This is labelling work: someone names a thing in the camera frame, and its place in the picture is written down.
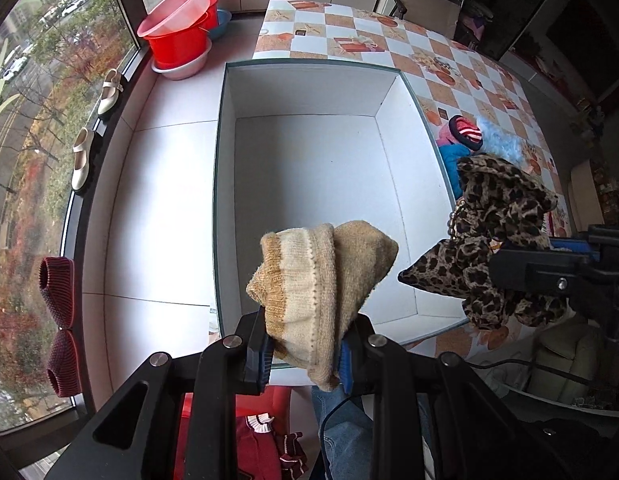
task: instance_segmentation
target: silver bolt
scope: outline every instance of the silver bolt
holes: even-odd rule
[[[381,334],[372,334],[367,338],[367,342],[374,348],[381,348],[387,344],[387,338]]]
[[[243,344],[243,338],[240,335],[228,335],[223,339],[223,346],[225,348],[237,348]]]
[[[445,366],[454,367],[461,364],[461,357],[458,354],[454,354],[454,352],[443,352],[441,355],[441,362]]]
[[[149,357],[149,364],[152,366],[162,366],[169,359],[168,355],[164,352],[156,352]]]

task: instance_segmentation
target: maroon knit shoe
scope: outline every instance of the maroon knit shoe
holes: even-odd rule
[[[71,328],[74,323],[74,263],[64,256],[48,256],[40,263],[38,285],[56,324]]]
[[[59,330],[49,351],[47,377],[59,397],[78,395],[83,390],[78,375],[78,351],[70,330]]]

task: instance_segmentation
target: stack of basins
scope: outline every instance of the stack of basins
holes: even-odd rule
[[[211,50],[208,33],[218,27],[218,0],[163,0],[138,28],[154,54],[152,68],[169,79],[199,72]]]

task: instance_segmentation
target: beige knit hat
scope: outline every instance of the beige knit hat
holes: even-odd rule
[[[371,289],[394,264],[398,244],[364,221],[269,233],[247,294],[265,307],[275,355],[331,390],[341,340]]]

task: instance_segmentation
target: orange and white tablecloth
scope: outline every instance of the orange and white tablecloth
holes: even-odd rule
[[[558,195],[555,236],[569,236],[569,218],[554,160],[525,92],[494,61],[414,23],[333,4],[270,0],[254,59],[300,57],[360,61],[400,69],[434,136],[461,114],[483,116],[526,141],[532,172]]]

